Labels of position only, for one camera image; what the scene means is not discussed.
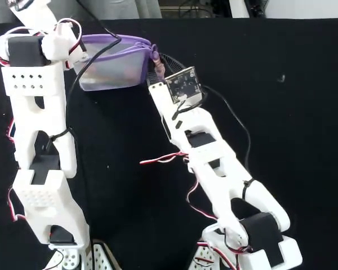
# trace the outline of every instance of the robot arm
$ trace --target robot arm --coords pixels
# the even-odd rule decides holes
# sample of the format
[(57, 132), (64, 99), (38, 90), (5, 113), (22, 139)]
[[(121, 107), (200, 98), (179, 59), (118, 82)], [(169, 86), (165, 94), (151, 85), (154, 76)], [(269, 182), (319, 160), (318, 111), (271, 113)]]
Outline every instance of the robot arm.
[[(195, 78), (195, 70), (190, 67), (166, 78), (165, 83), (151, 85), (149, 91), (170, 142), (188, 154), (188, 169), (212, 203), (217, 223), (203, 231), (203, 239), (209, 247), (222, 250), (231, 262), (235, 262), (235, 251), (252, 247), (253, 252), (238, 256), (238, 266), (243, 270), (287, 270), (299, 265), (302, 258), (296, 241), (281, 234), (290, 227), (287, 213), (240, 164), (210, 113), (194, 106), (203, 98)], [(233, 198), (245, 200), (262, 213), (238, 220), (230, 206)], [(258, 235), (276, 235), (277, 239), (257, 241)]]
[[(66, 269), (79, 264), (85, 269), (91, 256), (89, 226), (66, 180), (76, 175), (77, 160), (74, 138), (66, 126), (64, 70), (86, 53), (79, 46), (81, 26), (70, 18), (57, 21), (47, 7), (49, 2), (11, 3), (25, 26), (0, 37), (0, 63), (15, 119), (15, 159), (20, 167), (12, 187), (39, 242), (61, 250), (48, 267), (58, 264), (61, 253), (60, 264)], [(78, 38), (72, 30), (75, 24)], [(29, 34), (15, 33), (22, 29)], [(35, 97), (43, 98), (44, 107), (36, 104)], [(55, 138), (50, 140), (57, 154), (35, 152), (38, 131)]]

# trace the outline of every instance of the white wall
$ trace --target white wall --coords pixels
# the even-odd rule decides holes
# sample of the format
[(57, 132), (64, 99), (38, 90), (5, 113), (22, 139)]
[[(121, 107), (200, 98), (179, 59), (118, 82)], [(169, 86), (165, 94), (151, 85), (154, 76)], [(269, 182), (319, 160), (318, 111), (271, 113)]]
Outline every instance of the white wall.
[(338, 18), (338, 0), (268, 0), (268, 18)]

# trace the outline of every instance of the purple mesh bag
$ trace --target purple mesh bag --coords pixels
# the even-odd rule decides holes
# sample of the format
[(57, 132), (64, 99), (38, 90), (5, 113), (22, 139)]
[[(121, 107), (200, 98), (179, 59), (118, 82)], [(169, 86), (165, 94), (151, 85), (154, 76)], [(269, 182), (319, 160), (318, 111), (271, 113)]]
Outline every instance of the purple mesh bag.
[[(88, 68), (80, 79), (84, 91), (98, 91), (136, 86), (144, 82), (148, 60), (152, 57), (155, 45), (150, 41), (129, 35), (120, 35), (122, 41), (103, 53)], [(109, 34), (84, 35), (83, 43), (89, 59), (99, 50), (115, 41)], [(78, 73), (87, 61), (76, 63)]]

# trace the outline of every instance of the black backdrop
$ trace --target black backdrop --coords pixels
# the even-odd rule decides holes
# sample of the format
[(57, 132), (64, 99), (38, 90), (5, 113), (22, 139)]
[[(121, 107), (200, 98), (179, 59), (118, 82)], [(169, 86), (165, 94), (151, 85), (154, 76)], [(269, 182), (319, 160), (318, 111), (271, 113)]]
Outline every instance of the black backdrop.
[[(292, 218), (299, 269), (338, 267), (338, 20), (110, 21), (121, 34), (147, 38), (229, 100), (252, 135), (250, 167)], [(13, 25), (0, 25), (0, 34)], [(84, 32), (97, 33), (94, 24)], [(68, 82), (73, 74), (67, 74)], [(243, 161), (246, 137), (225, 105), (204, 108)], [(180, 160), (139, 166), (175, 148), (168, 142), (144, 85), (73, 95), (70, 122), (83, 147), (92, 230), (121, 267), (184, 269), (201, 230), (211, 222), (192, 211), (193, 184)], [(12, 223), (7, 187), (15, 178), (11, 119), (0, 73), (0, 269), (41, 269), (50, 252), (27, 224)], [(69, 181), (84, 206), (80, 177)], [(209, 203), (199, 191), (194, 201)]]

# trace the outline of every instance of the wire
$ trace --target wire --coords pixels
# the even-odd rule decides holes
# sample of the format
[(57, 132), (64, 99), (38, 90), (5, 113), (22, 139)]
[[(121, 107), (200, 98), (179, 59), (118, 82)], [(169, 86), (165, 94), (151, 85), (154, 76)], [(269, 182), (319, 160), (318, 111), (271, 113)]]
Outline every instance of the wire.
[(77, 3), (92, 17), (108, 34), (119, 39), (119, 36), (110, 31), (82, 2), (81, 0), (76, 0)]
[(69, 104), (70, 104), (70, 100), (71, 100), (71, 95), (75, 89), (76, 84), (79, 82), (80, 78), (83, 76), (83, 74), (85, 73), (85, 71), (91, 66), (92, 63), (95, 62), (96, 59), (98, 59), (104, 52), (110, 50), (111, 48), (113, 48), (115, 45), (117, 45), (120, 41), (122, 40), (121, 37), (118, 37), (117, 40), (115, 40), (114, 42), (111, 42), (111, 44), (107, 45), (106, 47), (104, 47), (103, 49), (101, 49), (99, 52), (97, 52), (86, 64), (85, 66), (79, 71), (79, 73), (77, 74), (74, 82), (72, 83), (72, 86), (69, 88), (68, 90), (68, 94), (67, 94), (67, 102), (66, 102), (66, 113), (68, 113), (68, 108), (69, 108)]
[[(80, 155), (79, 152), (79, 143), (78, 143), (78, 137), (76, 136), (73, 128), (69, 125), (69, 105), (70, 105), (70, 101), (72, 100), (72, 94), (74, 92), (75, 86), (76, 84), (79, 82), (80, 78), (83, 76), (83, 74), (85, 73), (85, 71), (90, 67), (91, 64), (94, 63), (94, 61), (99, 58), (104, 52), (110, 50), (111, 48), (113, 48), (115, 45), (117, 45), (122, 38), (118, 35), (116, 35), (115, 33), (112, 33), (108, 28), (106, 28), (106, 26), (80, 1), (80, 0), (76, 0), (77, 3), (92, 17), (94, 18), (95, 21), (97, 21), (99, 23), (99, 25), (110, 35), (112, 35), (113, 37), (115, 37), (117, 40), (115, 40), (114, 42), (111, 42), (111, 44), (107, 45), (106, 47), (104, 47), (103, 49), (101, 49), (99, 52), (97, 52), (86, 64), (85, 66), (79, 71), (79, 73), (77, 74), (76, 78), (74, 79), (74, 82), (72, 83), (71, 87), (68, 90), (68, 94), (66, 96), (66, 126), (67, 129), (70, 131), (70, 133), (72, 134), (74, 140), (76, 141), (75, 144), (75, 151), (77, 153), (77, 156), (79, 157), (78, 161), (79, 161), (79, 167), (81, 168), (81, 172), (82, 172), (82, 177), (83, 177), (83, 181), (84, 181), (84, 185), (85, 185), (85, 190), (86, 190), (86, 205), (88, 207), (88, 211), (90, 212), (90, 203), (89, 203), (89, 192), (88, 192), (88, 183), (87, 183), (87, 176), (86, 176), (86, 171), (85, 171), (85, 167), (84, 167), (84, 162), (82, 160), (82, 156)], [(92, 241), (92, 224), (91, 224), (91, 218), (89, 213), (87, 213), (88, 215), (88, 221), (89, 221), (89, 239), (90, 239), (90, 247), (91, 247), (91, 255), (92, 255), (92, 269), (95, 269), (95, 255), (94, 255), (94, 244)]]
[(212, 260), (208, 260), (206, 258), (201, 258), (201, 257), (195, 257), (194, 258), (195, 260), (201, 260), (203, 262), (206, 262), (206, 263), (214, 263)]
[(250, 248), (249, 246), (243, 246), (243, 247), (240, 247), (239, 249), (233, 249), (232, 247), (230, 247), (228, 243), (226, 242), (226, 229), (224, 229), (224, 244), (235, 255), (241, 255)]
[(21, 215), (21, 214), (15, 214), (15, 209), (14, 209), (14, 206), (12, 204), (12, 201), (10, 199), (10, 194), (11, 194), (11, 191), (12, 191), (12, 187), (10, 187), (8, 189), (8, 192), (7, 192), (7, 204), (10, 208), (10, 212), (11, 212), (11, 218), (12, 218), (12, 221), (13, 222), (16, 222), (18, 221), (19, 219), (25, 219), (26, 220), (26, 217), (24, 215)]
[(207, 94), (207, 92), (204, 91), (204, 90), (201, 90), (201, 91), (202, 91), (202, 94), (203, 94), (203, 95), (202, 95), (202, 99), (199, 100), (199, 101), (198, 101), (197, 103), (195, 103), (194, 105), (191, 105), (191, 106), (189, 106), (189, 107), (187, 107), (187, 108), (184, 108), (184, 109), (179, 110), (179, 109), (184, 105), (184, 103), (185, 103), (185, 100), (184, 100), (184, 101), (178, 106), (176, 112), (174, 113), (174, 115), (173, 115), (173, 117), (172, 117), (172, 120), (175, 120), (179, 114), (185, 113), (185, 112), (187, 112), (187, 111), (190, 111), (190, 110), (192, 110), (192, 109), (195, 109), (195, 108), (197, 108), (197, 107), (202, 106), (203, 103), (205, 102), (205, 100), (207, 100), (208, 94)]
[(195, 211), (201, 213), (202, 215), (204, 215), (206, 218), (210, 218), (210, 219), (213, 219), (213, 220), (217, 220), (217, 218), (214, 216), (214, 215), (211, 215), (211, 214), (208, 214), (206, 213), (205, 211), (203, 210), (200, 210), (199, 208), (196, 208), (195, 206), (192, 205), (192, 203), (190, 202), (190, 194), (192, 194), (196, 189), (197, 187), (199, 186), (199, 182), (198, 182), (198, 179), (195, 180), (195, 184), (190, 188), (190, 190), (188, 191), (188, 193), (186, 194), (186, 202), (189, 204), (189, 206), (191, 208), (193, 208)]
[[(161, 8), (160, 10), (162, 10), (162, 11), (177, 11), (177, 10), (179, 10), (179, 8)], [(200, 7), (194, 7), (190, 10), (186, 10), (182, 15), (179, 15), (179, 18), (183, 17), (183, 15), (185, 15), (186, 12), (190, 12), (192, 10), (205, 11), (210, 15), (210, 18), (214, 18), (214, 14), (212, 12), (210, 12), (209, 10), (206, 10), (205, 8), (200, 8)]]
[(36, 30), (37, 32), (35, 34), (37, 34), (37, 33), (41, 33), (43, 35), (46, 34), (44, 31), (41, 31), (41, 30), (38, 30), (38, 29), (33, 29), (33, 28), (30, 28), (30, 27), (26, 27), (26, 26), (18, 26), (18, 27), (15, 27), (15, 28), (8, 30), (4, 35), (9, 35), (9, 34), (12, 34), (16, 31), (22, 31), (22, 30), (27, 30), (27, 31)]
[(10, 66), (10, 63), (9, 61), (0, 57), (0, 65), (7, 67), (7, 66)]
[(205, 258), (200, 258), (200, 257), (195, 257), (194, 260), (193, 260), (193, 262), (194, 262), (195, 264), (201, 266), (201, 267), (209, 267), (209, 266), (212, 266), (212, 265), (214, 264), (213, 261), (207, 260), (207, 259), (205, 259)]
[(250, 173), (250, 170), (249, 170), (249, 154), (250, 154), (250, 150), (251, 150), (252, 140), (251, 140), (251, 137), (250, 137), (249, 130), (246, 128), (246, 126), (243, 124), (243, 122), (240, 120), (240, 118), (236, 115), (236, 113), (234, 112), (234, 110), (231, 107), (231, 105), (229, 104), (229, 102), (225, 99), (225, 97), (221, 93), (219, 93), (218, 91), (214, 90), (213, 88), (211, 88), (207, 85), (203, 85), (203, 88), (205, 88), (206, 90), (209, 90), (210, 92), (217, 95), (219, 98), (221, 98), (224, 101), (224, 103), (228, 107), (231, 114), (234, 116), (234, 118), (237, 120), (237, 122), (242, 126), (242, 128), (246, 132), (247, 140), (248, 140), (248, 147), (247, 147), (246, 155), (245, 155), (245, 158), (244, 158), (244, 167)]
[(173, 159), (176, 158), (177, 156), (182, 156), (183, 158), (188, 158), (188, 154), (185, 154), (183, 152), (176, 152), (176, 153), (163, 155), (163, 156), (158, 157), (156, 159), (143, 160), (143, 161), (139, 162), (139, 164), (145, 165), (145, 164), (150, 164), (150, 163), (155, 163), (155, 162), (169, 163), (169, 162), (173, 161)]
[(82, 35), (83, 35), (83, 30), (82, 30), (80, 23), (77, 20), (74, 20), (71, 18), (63, 18), (59, 20), (56, 25), (61, 24), (61, 23), (68, 23), (68, 22), (76, 24), (76, 26), (79, 28), (79, 35), (75, 42), (75, 45), (69, 50), (69, 55), (70, 55), (79, 46)]
[(223, 261), (225, 261), (227, 263), (227, 265), (232, 269), (232, 270), (239, 270), (237, 269), (234, 264), (232, 262), (230, 262), (230, 260), (228, 259), (228, 257), (218, 248), (216, 247), (210, 247), (210, 245), (206, 242), (197, 242), (198, 246), (204, 246), (206, 248), (211, 248), (212, 250), (214, 250), (215, 252), (217, 252), (219, 254), (219, 256), (222, 258)]
[(57, 265), (55, 265), (55, 266), (53, 266), (53, 267), (50, 267), (50, 268), (45, 268), (44, 270), (51, 270), (51, 269), (54, 269), (54, 268), (56, 268), (56, 267), (58, 267), (62, 262), (63, 262), (63, 260), (64, 260), (64, 254), (60, 251), (60, 250), (56, 250), (57, 252), (59, 252), (60, 254), (61, 254), (61, 260), (59, 261), (59, 263), (57, 264)]

